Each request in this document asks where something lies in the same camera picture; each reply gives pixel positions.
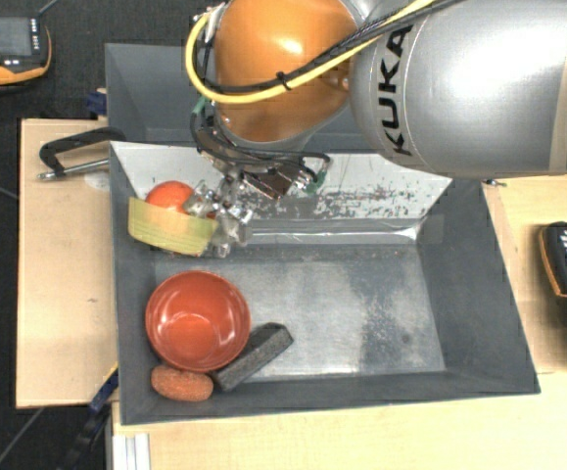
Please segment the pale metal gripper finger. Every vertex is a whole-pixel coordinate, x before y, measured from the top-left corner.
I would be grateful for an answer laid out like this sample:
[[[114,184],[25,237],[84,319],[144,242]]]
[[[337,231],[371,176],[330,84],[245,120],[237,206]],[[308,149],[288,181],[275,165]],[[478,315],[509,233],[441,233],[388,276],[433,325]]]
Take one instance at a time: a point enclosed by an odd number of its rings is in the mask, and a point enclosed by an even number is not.
[[[212,239],[213,256],[226,258],[235,247],[245,247],[252,238],[250,225],[254,211],[239,205],[218,203],[213,205],[213,218],[218,224]]]
[[[216,219],[218,211],[217,194],[205,180],[198,182],[182,207],[189,215],[198,218]]]

